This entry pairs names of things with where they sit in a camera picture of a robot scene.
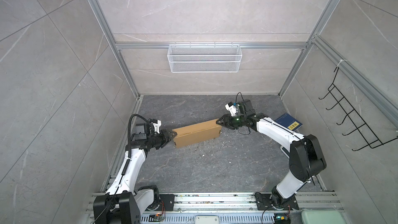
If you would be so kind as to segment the brown cardboard box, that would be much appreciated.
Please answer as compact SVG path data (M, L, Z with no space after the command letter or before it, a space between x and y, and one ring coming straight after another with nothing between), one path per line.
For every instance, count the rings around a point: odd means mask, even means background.
M176 148L218 138L220 136L222 126L216 124L216 121L217 120L214 119L174 129L173 131L177 133L177 136L174 138Z

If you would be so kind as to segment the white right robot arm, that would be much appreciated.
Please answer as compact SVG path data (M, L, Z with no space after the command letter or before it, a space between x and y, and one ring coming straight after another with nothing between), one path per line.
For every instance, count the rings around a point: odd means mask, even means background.
M272 189L273 205L282 205L292 199L313 176L326 169L327 164L318 139L313 135L302 135L286 128L262 113L252 109L249 100L225 105L227 114L216 121L216 124L237 130L248 127L265 134L289 154L289 172L284 179Z

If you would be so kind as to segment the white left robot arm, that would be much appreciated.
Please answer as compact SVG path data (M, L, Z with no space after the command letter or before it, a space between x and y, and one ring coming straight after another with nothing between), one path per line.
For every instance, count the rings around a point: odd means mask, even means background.
M149 151L164 148L177 133L160 129L161 121L139 124L138 133L127 133L124 160L115 181L93 203L94 224L140 224L146 210L156 210L160 204L155 185L135 190L136 181Z

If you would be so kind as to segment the green box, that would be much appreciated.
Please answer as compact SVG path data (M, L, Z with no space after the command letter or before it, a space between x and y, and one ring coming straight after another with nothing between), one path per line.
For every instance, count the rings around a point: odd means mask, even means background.
M304 224L346 224L342 214L332 210L303 210L301 218Z

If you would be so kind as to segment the blue book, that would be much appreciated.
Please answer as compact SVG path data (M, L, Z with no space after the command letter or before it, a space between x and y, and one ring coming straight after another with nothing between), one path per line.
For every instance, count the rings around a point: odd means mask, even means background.
M288 128L291 131L297 131L303 124L296 120L288 113L284 113L275 120L281 126Z

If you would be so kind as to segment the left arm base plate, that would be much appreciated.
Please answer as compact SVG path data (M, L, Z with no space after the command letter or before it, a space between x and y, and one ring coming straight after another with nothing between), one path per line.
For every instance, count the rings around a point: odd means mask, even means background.
M147 208L149 211L173 211L175 205L174 194L160 194L158 200Z

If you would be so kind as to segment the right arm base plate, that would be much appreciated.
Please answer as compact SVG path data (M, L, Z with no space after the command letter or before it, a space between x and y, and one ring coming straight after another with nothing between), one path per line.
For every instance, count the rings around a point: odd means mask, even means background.
M297 203L295 194L290 198L284 199L279 196L278 193L271 194L262 194L260 192L256 192L254 194L255 203L257 205L257 209L260 211L264 211L266 209L271 210L299 210L299 205Z

